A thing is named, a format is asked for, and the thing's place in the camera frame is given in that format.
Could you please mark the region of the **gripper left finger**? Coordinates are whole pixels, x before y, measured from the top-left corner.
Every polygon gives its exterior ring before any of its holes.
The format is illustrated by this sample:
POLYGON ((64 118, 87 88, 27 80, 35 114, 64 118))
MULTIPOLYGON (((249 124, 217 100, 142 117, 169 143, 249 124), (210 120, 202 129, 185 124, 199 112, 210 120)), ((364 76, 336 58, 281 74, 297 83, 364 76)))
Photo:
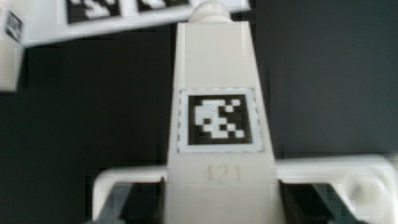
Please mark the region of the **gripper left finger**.
POLYGON ((117 183, 85 224, 163 224, 165 183, 117 183))

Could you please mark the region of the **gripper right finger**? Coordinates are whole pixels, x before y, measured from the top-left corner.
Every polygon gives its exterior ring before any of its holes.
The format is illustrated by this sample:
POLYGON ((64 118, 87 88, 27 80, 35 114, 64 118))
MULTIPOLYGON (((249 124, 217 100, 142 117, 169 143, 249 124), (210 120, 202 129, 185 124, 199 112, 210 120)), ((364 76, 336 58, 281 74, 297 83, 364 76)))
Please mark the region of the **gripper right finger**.
POLYGON ((362 224, 334 187, 325 183, 281 183, 286 224, 362 224))

